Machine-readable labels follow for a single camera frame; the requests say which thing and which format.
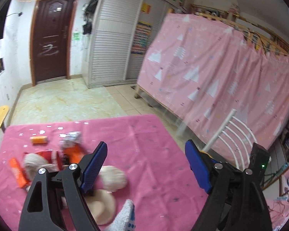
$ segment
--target pink curtain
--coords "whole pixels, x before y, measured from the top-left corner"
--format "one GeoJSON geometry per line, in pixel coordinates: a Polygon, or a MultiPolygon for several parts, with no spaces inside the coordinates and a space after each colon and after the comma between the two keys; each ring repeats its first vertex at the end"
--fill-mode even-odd
{"type": "MultiPolygon", "coordinates": [[[[195,15],[165,18],[146,53],[138,84],[204,143],[234,108],[235,116],[268,149],[289,115],[289,56],[256,51],[241,32],[195,15]]],[[[233,160],[221,141],[213,149],[233,160]]]]}

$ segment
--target sliding closet door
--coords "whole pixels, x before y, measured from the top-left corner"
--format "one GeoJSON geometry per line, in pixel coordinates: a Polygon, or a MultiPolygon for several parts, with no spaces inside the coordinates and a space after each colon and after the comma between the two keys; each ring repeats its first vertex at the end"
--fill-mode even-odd
{"type": "MultiPolygon", "coordinates": [[[[151,9],[148,14],[141,12],[138,21],[149,23],[152,25],[151,36],[149,37],[147,43],[147,47],[149,47],[163,24],[167,9],[175,7],[164,0],[144,0],[144,3],[150,5],[151,9]]],[[[143,59],[144,55],[131,54],[126,79],[138,78],[143,59]]]]}
{"type": "Polygon", "coordinates": [[[141,0],[104,0],[93,41],[90,86],[124,80],[141,0]]]}

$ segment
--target white sock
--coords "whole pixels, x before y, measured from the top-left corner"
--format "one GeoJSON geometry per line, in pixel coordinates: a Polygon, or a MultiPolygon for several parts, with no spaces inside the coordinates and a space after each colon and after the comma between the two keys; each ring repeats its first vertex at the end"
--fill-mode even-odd
{"type": "Polygon", "coordinates": [[[126,200],[120,213],[105,231],[134,231],[135,228],[135,206],[131,200],[126,200]]]}

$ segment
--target door frame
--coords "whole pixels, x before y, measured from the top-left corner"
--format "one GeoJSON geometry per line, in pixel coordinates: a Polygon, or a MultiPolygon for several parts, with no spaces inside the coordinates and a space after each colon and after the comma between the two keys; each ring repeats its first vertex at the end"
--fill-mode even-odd
{"type": "MultiPolygon", "coordinates": [[[[72,30],[73,30],[73,22],[75,19],[76,14],[76,8],[78,5],[78,0],[74,0],[73,7],[72,7],[72,13],[71,13],[71,19],[69,23],[69,29],[68,29],[68,35],[67,35],[67,49],[66,49],[66,78],[70,79],[70,49],[71,49],[71,37],[72,37],[72,30]]],[[[34,28],[36,24],[36,17],[38,14],[38,8],[39,8],[39,1],[37,0],[35,3],[35,8],[32,15],[31,20],[31,30],[30,30],[30,44],[29,44],[29,56],[30,56],[30,71],[31,71],[31,80],[32,80],[32,86],[36,86],[36,80],[34,75],[34,63],[33,63],[33,33],[34,28]]]]}

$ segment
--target blue gripper pad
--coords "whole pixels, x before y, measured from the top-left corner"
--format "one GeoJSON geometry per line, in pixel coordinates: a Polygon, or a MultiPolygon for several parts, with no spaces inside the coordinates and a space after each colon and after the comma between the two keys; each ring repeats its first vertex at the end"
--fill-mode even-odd
{"type": "Polygon", "coordinates": [[[96,180],[96,177],[99,174],[99,171],[101,170],[101,167],[106,157],[107,157],[107,144],[102,143],[98,151],[94,155],[93,159],[82,173],[82,182],[80,185],[80,189],[84,194],[89,189],[93,188],[93,184],[96,180]]]}
{"type": "Polygon", "coordinates": [[[190,168],[192,169],[199,186],[203,188],[207,194],[209,194],[212,189],[212,185],[210,183],[210,172],[204,164],[199,150],[191,140],[188,140],[185,143],[185,155],[190,163],[190,168]]]}

